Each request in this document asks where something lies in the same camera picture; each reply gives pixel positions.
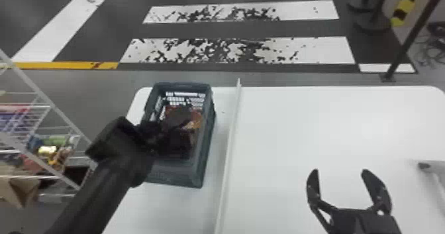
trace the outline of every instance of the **floor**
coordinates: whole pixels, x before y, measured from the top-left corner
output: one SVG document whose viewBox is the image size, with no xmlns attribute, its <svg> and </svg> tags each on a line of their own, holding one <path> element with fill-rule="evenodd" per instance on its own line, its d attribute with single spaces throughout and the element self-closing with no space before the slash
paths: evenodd
<svg viewBox="0 0 445 234">
<path fill-rule="evenodd" d="M 2 48 L 16 62 L 118 62 L 119 70 L 380 72 L 400 44 L 391 30 L 355 27 L 348 1 L 65 0 L 60 9 L 47 0 L 59 13 L 21 11 L 45 21 L 20 37 L 17 17 Z M 398 72 L 416 73 L 403 62 Z"/>
<path fill-rule="evenodd" d="M 124 61 L 118 70 L 109 71 L 26 71 L 28 76 L 90 138 L 94 138 L 110 120 L 126 114 L 132 97 L 138 89 L 152 86 L 158 81 L 207 82 L 212 86 L 234 86 L 236 79 L 241 78 L 245 86 L 431 85 L 445 91 L 445 70 L 442 68 L 417 66 L 418 73 L 397 74 L 397 82 L 394 84 L 383 84 L 377 74 L 361 72 L 358 64 L 390 63 L 399 43 L 392 32 L 378 37 L 360 34 L 352 26 L 353 18 L 346 8 L 346 0 L 333 0 L 334 10 L 339 19 L 335 19 L 330 0 L 82 0 L 80 6 L 85 6 L 85 12 L 90 10 L 88 15 L 81 13 L 81 16 L 78 17 L 83 21 L 72 22 L 72 29 L 57 32 L 59 38 L 46 37 L 47 34 L 55 34 L 52 32 L 52 28 L 41 34 L 48 22 L 60 15 L 58 11 L 64 11 L 67 8 L 64 5 L 71 3 L 70 1 L 49 0 L 48 8 L 53 10 L 48 9 L 42 15 L 38 15 L 38 11 L 33 10 L 32 13 L 35 13 L 38 21 L 32 25 L 24 24 L 24 27 L 32 29 L 32 33 L 22 35 L 20 29 L 14 30 L 15 27 L 11 27 L 9 29 L 12 30 L 8 30 L 7 34 L 5 31 L 0 32 L 0 34 L 4 34 L 0 35 L 0 43 L 4 45 L 1 48 L 4 48 L 8 55 L 14 56 L 17 60 L 19 56 L 23 55 L 36 58 L 44 57 L 44 60 L 40 60 L 43 62 Z M 261 16 L 264 12 L 261 10 L 263 7 L 273 11 L 272 5 L 267 4 L 271 1 L 281 4 L 273 5 L 274 12 L 267 11 Z M 293 1 L 323 2 L 317 3 L 318 13 L 314 13 L 315 9 L 312 4 L 294 3 Z M 232 13 L 233 7 L 236 7 L 237 10 L 248 11 L 249 7 L 246 7 L 245 3 L 255 3 L 256 11 L 251 13 L 255 18 L 253 21 L 245 21 L 243 18 L 240 22 L 238 17 L 228 16 Z M 180 5 L 193 7 L 178 8 L 177 6 Z M 215 5 L 215 8 L 198 5 Z M 184 16 L 172 13 L 173 6 L 175 6 L 173 11 L 182 10 L 181 15 Z M 279 7 L 308 7 L 308 9 L 294 15 L 286 14 L 286 10 L 280 11 Z M 212 18 L 213 21 L 196 23 L 196 18 L 203 19 L 204 16 L 191 16 L 193 13 L 190 12 L 194 10 L 206 12 L 206 15 L 210 15 L 206 17 Z M 216 17 L 215 10 L 221 10 L 221 13 Z M 0 17 L 8 15 L 8 11 L 0 11 Z M 25 16 L 14 16 L 14 20 L 22 22 L 24 19 L 21 17 Z M 311 17 L 323 17 L 323 19 L 309 20 Z M 300 42 L 298 41 L 296 44 L 295 39 L 292 38 L 298 38 L 304 43 L 299 46 Z M 348 46 L 347 49 L 350 51 L 348 53 L 345 47 L 339 50 L 340 54 L 326 52 L 326 49 L 322 47 L 328 41 L 323 40 L 334 41 L 331 44 L 335 46 Z M 196 53 L 202 48 L 206 49 L 206 47 L 215 44 L 219 44 L 218 46 L 223 44 L 231 50 L 230 43 L 235 45 L 236 50 L 239 50 L 238 48 L 247 50 L 249 45 L 260 46 L 260 50 L 261 48 L 269 48 L 269 50 L 261 50 L 267 54 L 260 56 L 264 57 L 260 59 L 255 59 L 258 55 L 236 55 L 236 51 L 234 55 L 230 53 L 212 59 L 206 56 L 206 53 L 209 52 L 203 51 L 200 55 L 193 57 L 200 57 L 200 59 L 190 61 L 190 59 L 183 58 L 182 60 L 185 61 L 179 64 L 170 62 L 179 58 L 177 53 L 181 52 L 176 52 L 176 55 L 170 55 L 168 52 L 174 48 L 180 48 L 181 45 L 186 45 L 188 48 L 194 46 L 192 48 Z M 48 48 L 36 47 L 42 44 L 47 44 Z M 155 44 L 159 44 L 165 49 L 163 56 L 152 55 L 151 51 L 160 50 L 158 46 L 154 47 Z M 315 45 L 319 57 L 317 54 L 317 57 L 314 58 L 308 51 L 305 53 L 302 47 L 304 44 L 307 47 L 311 44 Z M 302 53 L 302 56 L 298 56 L 298 60 L 294 60 L 296 56 L 291 60 L 295 51 L 286 49 L 290 46 L 293 50 L 300 48 L 299 52 Z M 415 54 L 418 48 L 418 46 L 414 46 L 410 50 L 410 56 Z M 137 50 L 142 49 L 149 55 L 138 57 Z M 285 59 L 278 60 L 280 56 L 275 55 L 273 49 L 276 49 L 278 53 L 282 51 L 283 55 L 286 54 Z M 30 52 L 20 54 L 25 53 L 22 52 L 25 50 L 30 50 Z M 272 60 L 282 63 L 271 64 Z M 5 76 L 7 76 L 6 81 L 14 82 L 13 77 L 9 77 L 10 74 L 5 74 Z M 0 218 L 4 219 L 2 230 L 22 231 L 26 234 L 43 233 L 63 210 L 63 207 L 64 205 L 36 204 L 24 210 L 16 210 L 8 205 L 0 204 Z"/>
</svg>

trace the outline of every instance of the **black and yellow post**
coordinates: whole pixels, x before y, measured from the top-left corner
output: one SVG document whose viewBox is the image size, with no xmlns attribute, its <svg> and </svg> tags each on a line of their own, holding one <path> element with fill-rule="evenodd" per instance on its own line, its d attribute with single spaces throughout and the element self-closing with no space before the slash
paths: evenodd
<svg viewBox="0 0 445 234">
<path fill-rule="evenodd" d="M 394 11 L 393 18 L 391 19 L 394 27 L 400 27 L 405 24 L 405 19 L 414 9 L 415 3 L 416 0 L 400 0 L 396 10 Z"/>
</svg>

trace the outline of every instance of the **stanchion post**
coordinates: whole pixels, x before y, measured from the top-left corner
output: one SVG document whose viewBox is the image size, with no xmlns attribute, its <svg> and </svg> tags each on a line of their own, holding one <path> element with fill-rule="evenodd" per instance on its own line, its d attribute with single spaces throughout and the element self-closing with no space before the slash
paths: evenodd
<svg viewBox="0 0 445 234">
<path fill-rule="evenodd" d="M 375 7 L 376 0 L 349 0 L 348 5 L 351 10 L 358 13 L 370 12 Z"/>
<path fill-rule="evenodd" d="M 379 14 L 381 13 L 381 10 L 383 8 L 383 4 L 385 3 L 385 0 L 378 0 L 377 5 L 375 6 L 374 11 L 372 12 L 371 21 L 375 21 Z"/>
<path fill-rule="evenodd" d="M 405 57 L 411 45 L 413 45 L 413 42 L 416 40 L 417 35 L 422 30 L 423 26 L 425 26 L 426 22 L 430 18 L 432 12 L 437 7 L 437 4 L 439 4 L 439 2 L 440 0 L 430 0 L 428 4 L 426 4 L 425 9 L 423 10 L 422 14 L 420 15 L 413 29 L 411 29 L 411 32 L 409 33 L 407 39 L 400 47 L 400 51 L 397 54 L 396 58 L 394 59 L 394 62 L 391 64 L 386 73 L 380 74 L 380 79 L 383 82 L 395 81 L 393 76 L 396 69 L 399 67 L 399 64 L 402 62 L 403 58 Z"/>
<path fill-rule="evenodd" d="M 391 28 L 391 21 L 383 14 L 385 0 L 378 0 L 374 10 L 370 13 L 356 15 L 354 23 L 367 33 L 383 32 Z"/>
</svg>

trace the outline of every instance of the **yellow line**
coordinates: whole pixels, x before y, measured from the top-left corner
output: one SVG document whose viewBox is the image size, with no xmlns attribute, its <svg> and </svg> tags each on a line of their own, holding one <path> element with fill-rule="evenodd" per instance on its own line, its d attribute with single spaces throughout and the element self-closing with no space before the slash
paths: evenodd
<svg viewBox="0 0 445 234">
<path fill-rule="evenodd" d="M 116 70 L 118 62 L 15 62 L 25 70 Z"/>
</svg>

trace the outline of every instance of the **white divider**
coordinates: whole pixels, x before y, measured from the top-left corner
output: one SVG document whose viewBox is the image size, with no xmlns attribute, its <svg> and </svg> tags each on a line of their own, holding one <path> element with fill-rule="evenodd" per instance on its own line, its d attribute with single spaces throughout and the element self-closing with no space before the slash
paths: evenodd
<svg viewBox="0 0 445 234">
<path fill-rule="evenodd" d="M 224 166 L 224 175 L 222 177 L 222 187 L 221 187 L 221 195 L 219 198 L 219 207 L 218 207 L 217 223 L 215 226 L 215 234 L 221 233 L 223 221 L 224 221 L 224 214 L 226 212 L 225 207 L 226 207 L 226 201 L 227 201 L 228 179 L 230 176 L 229 172 L 230 172 L 230 164 L 232 162 L 233 140 L 235 137 L 236 120 L 238 119 L 238 108 L 239 108 L 240 99 L 241 99 L 241 89 L 242 89 L 241 79 L 238 78 L 238 81 L 236 82 L 236 92 L 235 92 L 236 95 L 235 95 L 233 115 L 232 115 L 232 119 L 230 121 L 230 129 L 228 131 L 226 160 L 225 160 L 225 166 Z"/>
</svg>

